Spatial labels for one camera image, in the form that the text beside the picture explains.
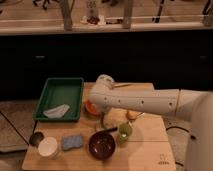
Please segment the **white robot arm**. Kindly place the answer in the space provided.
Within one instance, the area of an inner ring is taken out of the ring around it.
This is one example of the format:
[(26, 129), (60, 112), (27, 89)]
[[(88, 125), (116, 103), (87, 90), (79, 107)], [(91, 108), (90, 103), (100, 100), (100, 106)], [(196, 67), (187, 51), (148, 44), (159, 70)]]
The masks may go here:
[(191, 123), (185, 171), (213, 171), (213, 91), (184, 89), (118, 90), (100, 75), (89, 100), (101, 108), (121, 108), (176, 117)]

